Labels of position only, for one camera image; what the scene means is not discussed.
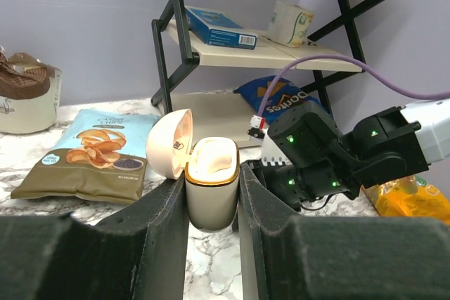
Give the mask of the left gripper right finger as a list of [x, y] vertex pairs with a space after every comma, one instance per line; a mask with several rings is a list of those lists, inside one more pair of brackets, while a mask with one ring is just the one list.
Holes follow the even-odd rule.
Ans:
[[245, 299], [448, 299], [449, 228], [430, 218], [302, 216], [240, 168]]

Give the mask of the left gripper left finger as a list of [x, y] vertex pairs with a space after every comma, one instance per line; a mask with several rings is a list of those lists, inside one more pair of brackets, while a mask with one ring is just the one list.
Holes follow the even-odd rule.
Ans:
[[94, 226], [69, 214], [1, 218], [2, 299], [181, 299], [188, 242], [182, 178]]

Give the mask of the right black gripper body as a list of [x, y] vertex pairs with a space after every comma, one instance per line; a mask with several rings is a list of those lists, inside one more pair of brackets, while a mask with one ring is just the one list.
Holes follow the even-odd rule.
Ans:
[[259, 182], [272, 194], [295, 211], [301, 211], [301, 204], [306, 200], [296, 168], [292, 164], [263, 165], [261, 160], [246, 162]]

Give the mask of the beige earbud charging case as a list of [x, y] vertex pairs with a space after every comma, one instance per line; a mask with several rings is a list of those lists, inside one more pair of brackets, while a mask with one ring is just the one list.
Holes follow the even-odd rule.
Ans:
[[184, 182], [188, 215], [195, 228], [217, 232], [232, 223], [240, 172], [235, 141], [210, 136], [194, 143], [191, 110], [176, 110], [150, 130], [146, 157], [155, 173]]

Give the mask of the beige stem earbud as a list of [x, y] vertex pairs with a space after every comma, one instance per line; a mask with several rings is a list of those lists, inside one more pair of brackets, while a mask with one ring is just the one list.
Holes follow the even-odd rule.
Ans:
[[208, 139], [202, 143], [195, 157], [195, 172], [206, 175], [231, 167], [231, 155], [223, 141]]

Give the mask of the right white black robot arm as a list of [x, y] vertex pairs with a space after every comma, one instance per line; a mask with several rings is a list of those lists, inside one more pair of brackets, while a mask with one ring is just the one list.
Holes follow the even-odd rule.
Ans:
[[253, 174], [295, 211], [304, 202], [370, 188], [427, 171], [449, 157], [449, 100], [395, 106], [358, 122], [349, 133], [315, 102], [291, 108], [271, 123]]

